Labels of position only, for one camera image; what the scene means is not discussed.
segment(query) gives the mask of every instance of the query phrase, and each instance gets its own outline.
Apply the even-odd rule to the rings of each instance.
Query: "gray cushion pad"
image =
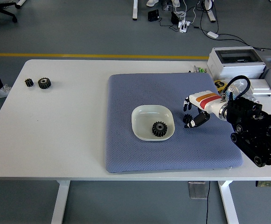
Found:
[[[110,173],[171,169],[238,167],[241,151],[232,143],[227,121],[214,114],[198,128],[184,128],[183,111],[190,94],[217,92],[207,73],[118,74],[108,81],[105,165]],[[132,130],[131,114],[140,105],[162,105],[173,114],[175,132],[165,141],[143,141]]]

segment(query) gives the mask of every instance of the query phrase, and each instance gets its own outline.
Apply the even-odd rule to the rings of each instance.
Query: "table leg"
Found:
[[[218,181],[225,215],[229,224],[239,224],[229,184],[232,181]]]
[[[60,187],[57,193],[55,210],[51,220],[52,224],[62,224],[63,222],[63,216],[70,186],[70,181],[58,181],[58,183],[60,184]]]
[[[132,16],[133,20],[137,20],[138,2],[139,2],[138,0],[134,0],[134,3],[133,3],[133,16]]]
[[[205,8],[206,8],[206,10],[211,9],[211,7],[212,7],[212,0],[205,0]],[[212,11],[213,10],[208,12],[209,19],[210,19],[211,22],[216,22],[215,16],[214,16]]]

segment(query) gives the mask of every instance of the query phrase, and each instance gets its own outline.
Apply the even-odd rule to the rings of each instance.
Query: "red stripe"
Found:
[[[216,95],[216,96],[212,96],[212,97],[209,97],[207,99],[202,100],[202,102],[200,103],[201,108],[205,109],[205,106],[206,106],[206,104],[208,102],[211,102],[211,101],[216,100],[216,99],[221,99],[221,97]]]

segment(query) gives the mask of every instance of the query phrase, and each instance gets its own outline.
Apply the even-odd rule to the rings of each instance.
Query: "white electrical box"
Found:
[[[257,79],[266,66],[253,47],[213,48],[207,65],[214,80],[232,79],[239,75]]]

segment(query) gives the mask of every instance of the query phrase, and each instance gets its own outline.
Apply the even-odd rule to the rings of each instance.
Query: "black gear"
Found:
[[[33,80],[31,78],[28,78],[27,80],[25,80],[25,84],[28,86],[28,87],[31,87],[34,85],[33,83]]]
[[[183,117],[183,122],[185,124],[189,124],[190,121],[193,120],[193,117],[188,113],[188,114],[185,114],[185,116]]]
[[[167,125],[161,121],[157,121],[152,126],[152,132],[157,137],[162,137],[167,133]]]
[[[49,78],[40,78],[38,84],[41,89],[47,89],[51,86],[51,81]]]

